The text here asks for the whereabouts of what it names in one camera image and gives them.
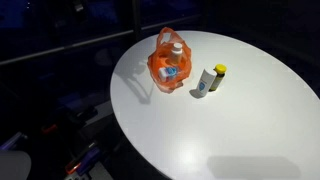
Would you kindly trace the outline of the white bottle with blue logo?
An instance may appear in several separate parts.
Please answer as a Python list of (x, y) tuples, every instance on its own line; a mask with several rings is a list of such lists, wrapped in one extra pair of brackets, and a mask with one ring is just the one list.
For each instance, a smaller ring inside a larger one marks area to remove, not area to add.
[(204, 97), (208, 93), (215, 77), (216, 77), (216, 72), (214, 70), (206, 70), (206, 69), (203, 70), (197, 85), (197, 90), (201, 97)]

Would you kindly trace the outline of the orange plastic bag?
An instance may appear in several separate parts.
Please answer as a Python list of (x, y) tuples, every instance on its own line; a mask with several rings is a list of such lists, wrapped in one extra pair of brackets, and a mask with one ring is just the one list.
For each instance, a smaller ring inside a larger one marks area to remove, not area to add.
[[(182, 44), (182, 57), (178, 63), (174, 63), (171, 57), (171, 50), (174, 43)], [(173, 29), (163, 28), (156, 41), (155, 51), (148, 57), (147, 62), (150, 75), (157, 87), (165, 93), (171, 93), (175, 89), (183, 85), (183, 81), (187, 79), (191, 73), (191, 49), (180, 35)], [(162, 82), (158, 75), (158, 70), (163, 67), (176, 67), (178, 70), (177, 76), (170, 81)]]

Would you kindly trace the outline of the white-capped bottle in bag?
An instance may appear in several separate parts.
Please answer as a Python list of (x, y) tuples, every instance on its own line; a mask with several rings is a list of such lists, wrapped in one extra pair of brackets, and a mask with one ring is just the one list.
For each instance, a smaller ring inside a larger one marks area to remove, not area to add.
[(182, 44), (181, 43), (174, 43), (173, 48), (171, 50), (171, 57), (174, 63), (178, 63), (181, 60), (183, 53)]

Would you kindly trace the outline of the dark bottle with yellow cap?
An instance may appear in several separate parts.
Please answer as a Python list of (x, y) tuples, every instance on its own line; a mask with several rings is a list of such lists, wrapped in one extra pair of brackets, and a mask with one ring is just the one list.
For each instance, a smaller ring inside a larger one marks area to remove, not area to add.
[(215, 72), (217, 73), (209, 91), (212, 92), (212, 91), (215, 91), (218, 89), (220, 83), (222, 82), (224, 76), (225, 76), (225, 73), (227, 71), (227, 67), (223, 64), (217, 64), (214, 68)]

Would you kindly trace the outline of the blue Mentos mint box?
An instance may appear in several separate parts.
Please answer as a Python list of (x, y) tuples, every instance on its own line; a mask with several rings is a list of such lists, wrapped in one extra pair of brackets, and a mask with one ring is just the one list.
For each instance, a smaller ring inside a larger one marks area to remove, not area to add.
[(158, 70), (159, 78), (162, 82), (173, 80), (177, 76), (176, 67), (163, 67)]

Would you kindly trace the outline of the metal handrail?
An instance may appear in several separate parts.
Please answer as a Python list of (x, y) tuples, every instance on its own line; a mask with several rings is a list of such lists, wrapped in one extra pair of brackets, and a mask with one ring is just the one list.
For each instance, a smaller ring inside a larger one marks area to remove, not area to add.
[(155, 24), (151, 24), (151, 25), (148, 25), (148, 26), (138, 25), (137, 29), (134, 28), (134, 29), (126, 30), (126, 31), (120, 31), (120, 32), (109, 34), (109, 35), (106, 35), (106, 36), (101, 36), (101, 37), (97, 37), (97, 38), (93, 38), (93, 39), (89, 39), (89, 40), (85, 40), (85, 41), (81, 41), (81, 42), (67, 44), (67, 45), (64, 45), (64, 46), (56, 47), (56, 48), (45, 50), (45, 51), (40, 51), (40, 52), (37, 52), (37, 53), (25, 55), (25, 56), (20, 56), (20, 57), (17, 57), (17, 58), (4, 60), (4, 61), (0, 62), (0, 66), (6, 66), (6, 65), (10, 65), (10, 64), (18, 63), (18, 62), (34, 60), (34, 59), (41, 58), (41, 57), (44, 57), (44, 56), (63, 53), (63, 52), (66, 52), (66, 51), (73, 50), (75, 48), (82, 48), (82, 47), (85, 47), (85, 46), (90, 46), (92, 44), (102, 43), (102, 42), (109, 41), (109, 40), (112, 40), (112, 39), (115, 39), (115, 38), (120, 38), (120, 37), (123, 37), (123, 36), (135, 35), (135, 36), (139, 37), (142, 34), (141, 32), (145, 31), (145, 30), (159, 28), (159, 27), (162, 27), (162, 26), (165, 26), (165, 25), (169, 25), (169, 24), (180, 24), (180, 23), (183, 23), (183, 22), (186, 22), (186, 21), (193, 21), (194, 19), (197, 19), (197, 18), (200, 18), (200, 17), (201, 17), (200, 14), (196, 14), (196, 15), (185, 16), (185, 17), (181, 17), (181, 18), (177, 18), (177, 19), (173, 19), (173, 20), (169, 20), (169, 21), (164, 21), (164, 22), (161, 22), (161, 23), (155, 23)]

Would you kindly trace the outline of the round white table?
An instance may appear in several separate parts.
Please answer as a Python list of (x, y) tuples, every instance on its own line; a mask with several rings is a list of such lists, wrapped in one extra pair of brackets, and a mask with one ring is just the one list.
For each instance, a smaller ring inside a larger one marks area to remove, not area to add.
[[(192, 72), (173, 93), (150, 77), (155, 37), (127, 50), (114, 69), (112, 107), (135, 149), (174, 180), (320, 180), (320, 99), (310, 86), (242, 41), (180, 35), (192, 50)], [(201, 97), (202, 72), (217, 64), (225, 76)]]

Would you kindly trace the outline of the grey chair corner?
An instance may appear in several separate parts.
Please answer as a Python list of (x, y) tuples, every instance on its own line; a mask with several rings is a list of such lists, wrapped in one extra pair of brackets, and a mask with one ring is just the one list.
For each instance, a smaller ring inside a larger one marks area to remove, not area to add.
[(27, 180), (31, 165), (26, 152), (0, 151), (0, 180)]

